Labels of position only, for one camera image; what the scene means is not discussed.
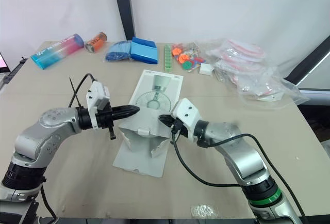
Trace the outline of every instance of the pink blue gradient bottle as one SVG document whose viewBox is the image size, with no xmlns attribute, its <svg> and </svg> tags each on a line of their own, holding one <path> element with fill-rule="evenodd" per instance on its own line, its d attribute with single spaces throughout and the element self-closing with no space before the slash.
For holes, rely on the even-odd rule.
<svg viewBox="0 0 330 224">
<path fill-rule="evenodd" d="M 40 68 L 45 69 L 82 47 L 84 47 L 84 41 L 80 35 L 74 34 L 34 55 L 31 55 L 31 59 Z"/>
</svg>

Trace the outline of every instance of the orange gear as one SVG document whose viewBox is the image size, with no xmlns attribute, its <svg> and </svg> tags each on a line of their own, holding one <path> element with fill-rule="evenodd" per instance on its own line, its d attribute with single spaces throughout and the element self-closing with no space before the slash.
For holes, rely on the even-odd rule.
<svg viewBox="0 0 330 224">
<path fill-rule="evenodd" d="M 189 60 L 190 56 L 189 55 L 186 55 L 186 54 L 180 54 L 179 56 L 179 62 L 182 64 L 184 63 L 186 60 Z"/>
<path fill-rule="evenodd" d="M 181 53 L 182 53 L 182 49 L 180 49 L 179 47 L 176 47 L 172 50 L 173 55 L 179 55 Z"/>
</svg>

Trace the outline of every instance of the orange can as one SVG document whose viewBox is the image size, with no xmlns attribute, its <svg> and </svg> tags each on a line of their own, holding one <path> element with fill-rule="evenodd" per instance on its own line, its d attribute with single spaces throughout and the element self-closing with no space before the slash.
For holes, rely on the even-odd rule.
<svg viewBox="0 0 330 224">
<path fill-rule="evenodd" d="M 92 40 L 86 42 L 85 48 L 88 50 L 88 52 L 95 53 L 105 44 L 107 40 L 107 35 L 103 32 L 100 32 Z"/>
</svg>

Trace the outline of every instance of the small white box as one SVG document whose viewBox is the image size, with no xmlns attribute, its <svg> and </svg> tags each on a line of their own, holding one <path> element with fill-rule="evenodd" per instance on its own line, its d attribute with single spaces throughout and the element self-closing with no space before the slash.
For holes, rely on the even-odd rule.
<svg viewBox="0 0 330 224">
<path fill-rule="evenodd" d="M 210 64 L 202 63 L 200 67 L 200 74 L 211 75 L 214 67 Z"/>
</svg>

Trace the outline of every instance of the robotic arm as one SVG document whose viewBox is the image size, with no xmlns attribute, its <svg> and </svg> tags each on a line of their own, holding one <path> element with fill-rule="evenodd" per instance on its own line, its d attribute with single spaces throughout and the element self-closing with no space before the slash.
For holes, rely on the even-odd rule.
<svg viewBox="0 0 330 224">
<path fill-rule="evenodd" d="M 159 120 L 172 127 L 172 133 L 180 130 L 180 134 L 204 148 L 241 134 L 234 124 L 201 120 L 198 109 L 188 99 L 176 104 L 172 116 L 162 115 Z M 215 149 L 224 156 L 259 223 L 301 224 L 259 153 L 243 138 L 215 146 Z"/>
<path fill-rule="evenodd" d="M 115 139 L 113 121 L 140 110 L 132 105 L 111 107 L 108 88 L 98 81 L 93 81 L 86 98 L 88 108 L 48 110 L 17 137 L 0 183 L 0 223 L 33 223 L 39 205 L 35 198 L 45 182 L 43 175 L 65 139 L 91 128 L 109 128 L 110 139 Z"/>
</svg>

